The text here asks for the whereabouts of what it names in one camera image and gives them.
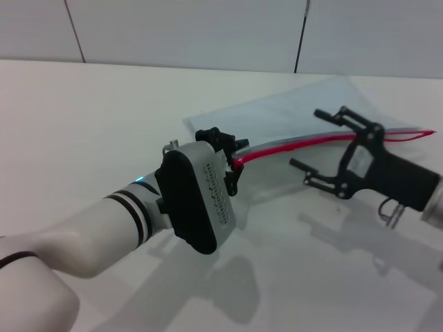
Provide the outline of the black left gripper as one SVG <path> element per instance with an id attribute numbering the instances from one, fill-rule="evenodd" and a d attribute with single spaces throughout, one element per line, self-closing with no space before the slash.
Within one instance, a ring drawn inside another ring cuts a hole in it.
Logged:
<path id="1" fill-rule="evenodd" d="M 236 140 L 235 136 L 221 132 L 217 127 L 198 130 L 195 133 L 195 140 L 207 142 L 215 152 L 223 151 L 226 156 L 232 156 L 237 151 L 249 146 L 248 139 Z M 243 165 L 237 165 L 229 172 L 225 172 L 224 182 L 228 195 L 231 197 L 238 193 L 237 184 L 243 170 Z"/>

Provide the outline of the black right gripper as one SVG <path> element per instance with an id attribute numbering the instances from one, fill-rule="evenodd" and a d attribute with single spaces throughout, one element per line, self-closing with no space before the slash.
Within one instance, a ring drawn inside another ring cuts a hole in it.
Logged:
<path id="1" fill-rule="evenodd" d="M 342 199 L 350 199 L 360 190 L 373 190 L 403 206 L 424 211 L 440 182 L 439 174 L 391 154 L 384 146 L 383 127 L 372 124 L 346 106 L 335 114 L 316 109 L 314 116 L 338 127 L 350 128 L 355 137 L 345 150 L 335 176 L 322 175 L 317 169 L 292 158 L 289 164 L 305 173 L 304 185 Z M 358 148 L 367 151 L 370 159 L 361 176 L 350 169 Z"/>

